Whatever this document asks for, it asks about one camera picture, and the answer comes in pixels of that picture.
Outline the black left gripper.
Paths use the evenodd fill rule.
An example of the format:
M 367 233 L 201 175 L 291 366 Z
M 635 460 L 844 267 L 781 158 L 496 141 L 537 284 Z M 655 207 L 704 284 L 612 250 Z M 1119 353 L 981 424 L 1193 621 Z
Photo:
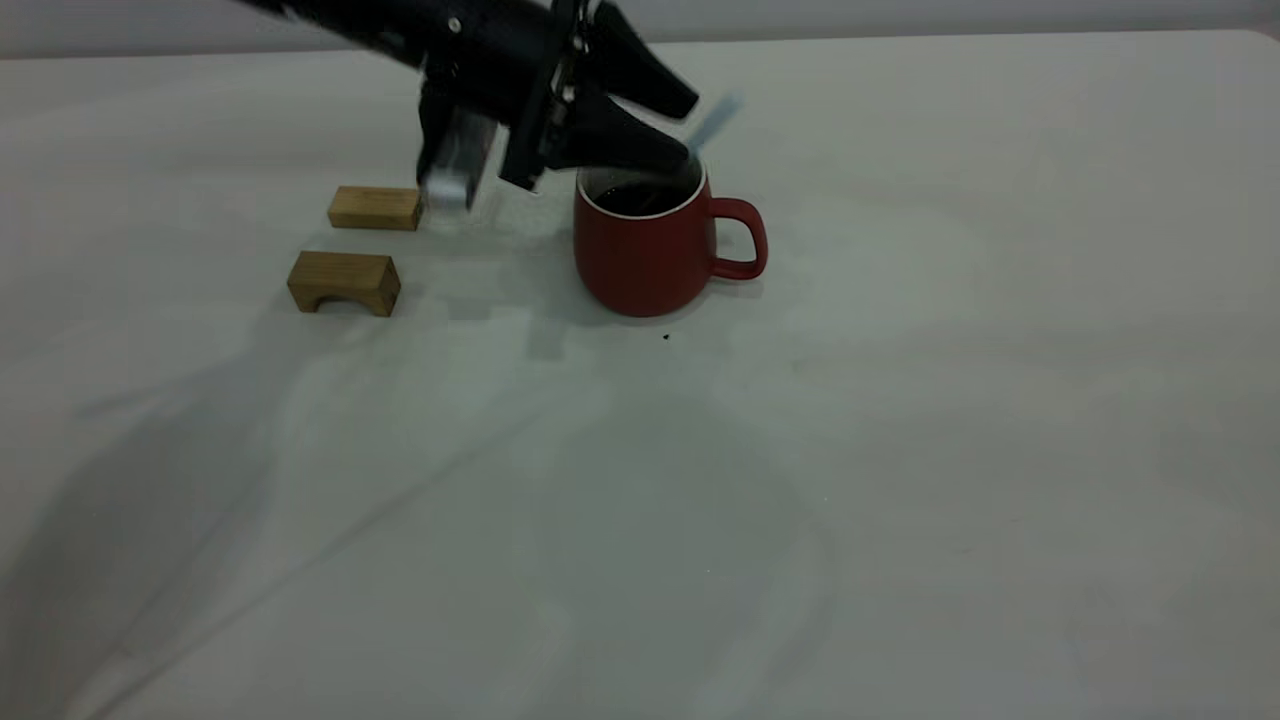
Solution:
M 498 126 L 509 132 L 499 177 L 532 190 L 543 172 L 585 167 L 680 170 L 684 143 L 639 120 L 605 94 L 561 109 L 554 78 L 573 61 L 586 4 L 422 1 L 420 188 L 474 191 Z M 585 33 L 591 77 L 611 95 L 685 119 L 699 94 L 672 72 L 613 1 L 600 1 Z

